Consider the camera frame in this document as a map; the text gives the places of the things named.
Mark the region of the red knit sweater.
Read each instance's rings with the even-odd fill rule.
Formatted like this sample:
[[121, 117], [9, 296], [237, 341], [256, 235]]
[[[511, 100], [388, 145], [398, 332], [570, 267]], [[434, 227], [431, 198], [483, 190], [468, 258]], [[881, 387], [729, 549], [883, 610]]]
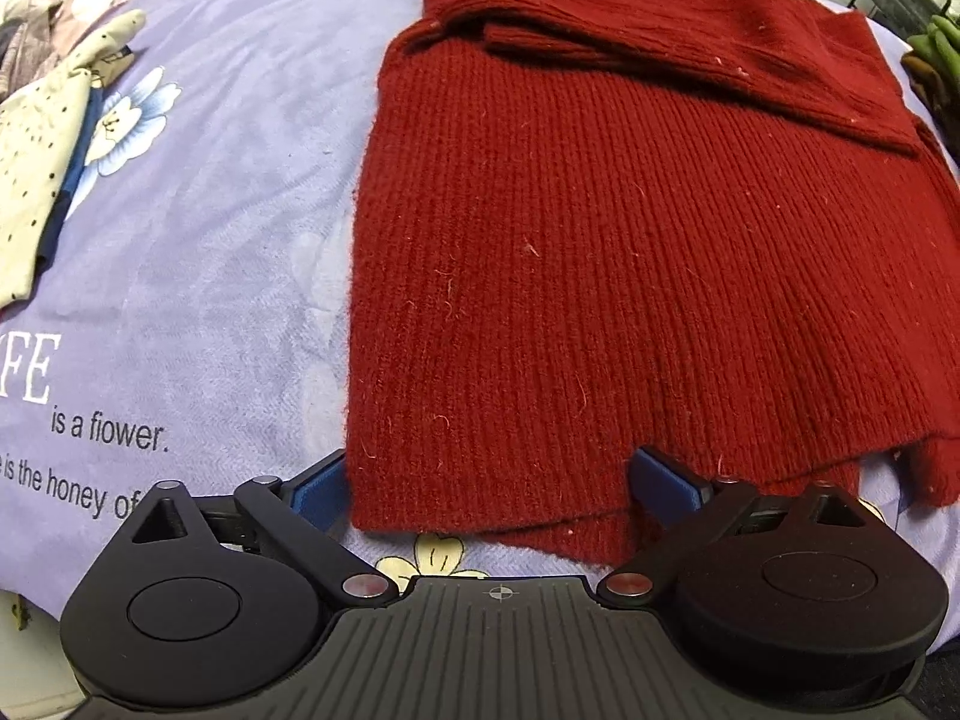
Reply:
[[958, 497], [958, 187], [864, 16], [423, 0], [356, 197], [355, 527], [630, 556], [651, 445]]

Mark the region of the cream dotted cloth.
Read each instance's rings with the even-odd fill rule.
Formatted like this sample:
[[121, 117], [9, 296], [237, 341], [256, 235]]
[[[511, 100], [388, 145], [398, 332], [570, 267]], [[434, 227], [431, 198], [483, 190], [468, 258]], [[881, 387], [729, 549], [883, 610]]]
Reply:
[[57, 67], [2, 103], [2, 302], [31, 296], [37, 254], [82, 135], [106, 60], [124, 54], [145, 26], [135, 8], [112, 18]]

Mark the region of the brown garment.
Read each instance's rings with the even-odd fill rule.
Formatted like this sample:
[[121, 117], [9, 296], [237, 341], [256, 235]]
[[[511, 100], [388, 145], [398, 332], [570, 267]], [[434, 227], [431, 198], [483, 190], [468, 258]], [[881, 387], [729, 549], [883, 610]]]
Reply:
[[931, 114], [947, 149], [958, 160], [958, 93], [934, 65], [914, 52], [901, 57], [901, 66], [907, 71], [910, 86], [919, 101]]

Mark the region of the green fleece garment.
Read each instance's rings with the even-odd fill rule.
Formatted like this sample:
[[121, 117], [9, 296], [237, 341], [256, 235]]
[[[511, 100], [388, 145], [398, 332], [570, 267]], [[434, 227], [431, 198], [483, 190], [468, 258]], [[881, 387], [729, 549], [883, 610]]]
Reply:
[[932, 15], [931, 21], [921, 34], [907, 37], [908, 46], [919, 59], [928, 62], [939, 71], [954, 88], [960, 80], [960, 54], [958, 54], [958, 25], [942, 15]]

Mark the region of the beige patterned garment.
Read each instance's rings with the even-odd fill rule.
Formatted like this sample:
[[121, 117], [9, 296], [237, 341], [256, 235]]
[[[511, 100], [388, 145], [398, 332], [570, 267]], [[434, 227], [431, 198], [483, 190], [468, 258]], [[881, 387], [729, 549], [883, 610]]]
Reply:
[[88, 29], [128, 0], [7, 0], [2, 7], [2, 99], [43, 78]]

